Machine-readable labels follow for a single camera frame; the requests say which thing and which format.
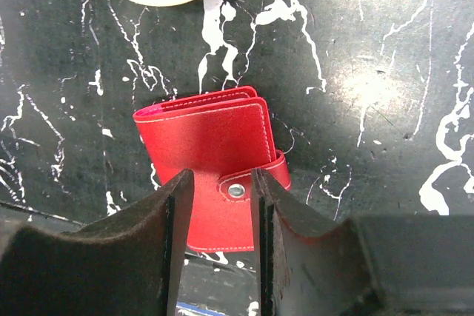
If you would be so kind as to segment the red leather card holder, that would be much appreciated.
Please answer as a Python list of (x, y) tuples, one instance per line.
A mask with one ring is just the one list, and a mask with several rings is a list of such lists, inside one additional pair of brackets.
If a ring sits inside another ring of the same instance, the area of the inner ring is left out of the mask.
[(162, 184), (183, 169), (194, 173), (188, 247), (252, 251), (252, 170), (265, 169), (285, 189), (291, 187), (267, 102), (243, 86), (154, 104), (133, 119)]

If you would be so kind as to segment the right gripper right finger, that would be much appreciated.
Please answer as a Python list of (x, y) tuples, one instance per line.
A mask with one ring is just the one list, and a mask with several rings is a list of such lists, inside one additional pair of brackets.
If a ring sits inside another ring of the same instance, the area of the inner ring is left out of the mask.
[(473, 313), (473, 217), (356, 215), (341, 223), (252, 173), (262, 315)]

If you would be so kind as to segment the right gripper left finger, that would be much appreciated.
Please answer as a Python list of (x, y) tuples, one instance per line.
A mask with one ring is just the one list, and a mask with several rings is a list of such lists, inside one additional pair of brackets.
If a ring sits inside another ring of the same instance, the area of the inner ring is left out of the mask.
[(185, 169), (77, 232), (1, 222), (3, 315), (173, 315), (193, 208)]

